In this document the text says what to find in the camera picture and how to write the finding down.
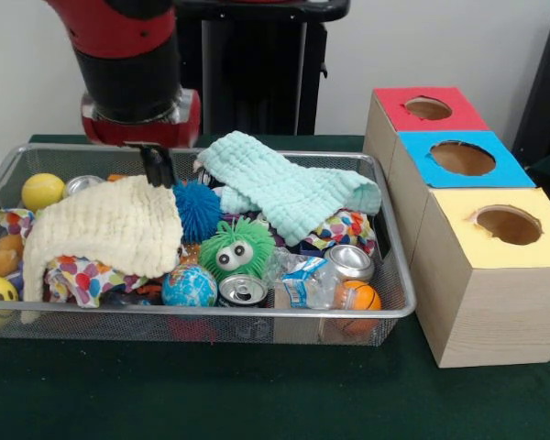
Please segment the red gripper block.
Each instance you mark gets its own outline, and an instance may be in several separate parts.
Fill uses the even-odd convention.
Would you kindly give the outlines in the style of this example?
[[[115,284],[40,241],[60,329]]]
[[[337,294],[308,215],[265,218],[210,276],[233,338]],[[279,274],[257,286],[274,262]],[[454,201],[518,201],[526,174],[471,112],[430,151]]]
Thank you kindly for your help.
[[[104,118],[98,112],[92,97],[85,92],[81,100],[81,114],[84,132],[95,144],[159,145],[156,150],[152,147],[141,147],[140,156],[148,182],[153,187],[162,184],[171,189],[176,181],[171,154],[166,148],[188,149],[195,144],[199,136],[202,105],[197,91],[180,89],[170,110],[165,114],[145,122],[121,124]]]

